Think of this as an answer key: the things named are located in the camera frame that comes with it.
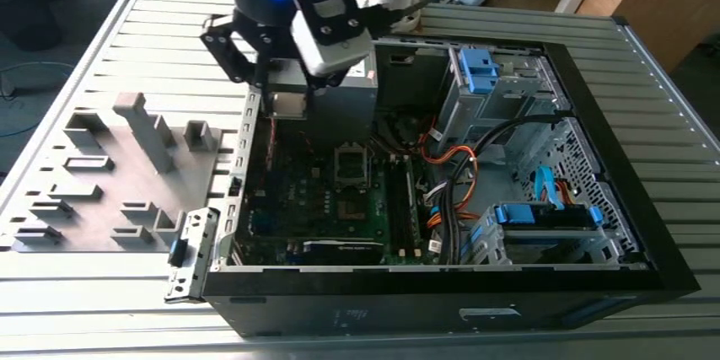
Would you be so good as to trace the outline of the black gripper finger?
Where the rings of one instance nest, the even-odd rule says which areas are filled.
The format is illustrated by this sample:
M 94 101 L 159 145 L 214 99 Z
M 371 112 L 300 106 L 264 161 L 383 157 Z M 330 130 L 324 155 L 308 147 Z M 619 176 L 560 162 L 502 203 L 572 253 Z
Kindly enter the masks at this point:
M 310 73 L 307 69 L 303 70 L 306 77 L 306 101 L 310 101 L 314 98 L 314 93 L 319 89 L 326 89 L 328 87 L 338 87 L 348 75 L 350 70 L 343 69 L 331 73 L 327 76 L 315 76 Z
M 232 13 L 212 14 L 206 19 L 203 30 L 200 40 L 231 81 L 248 83 L 262 96 L 267 96 L 276 28 L 258 23 L 242 13 Z M 255 62 L 239 50 L 234 34 L 255 49 Z

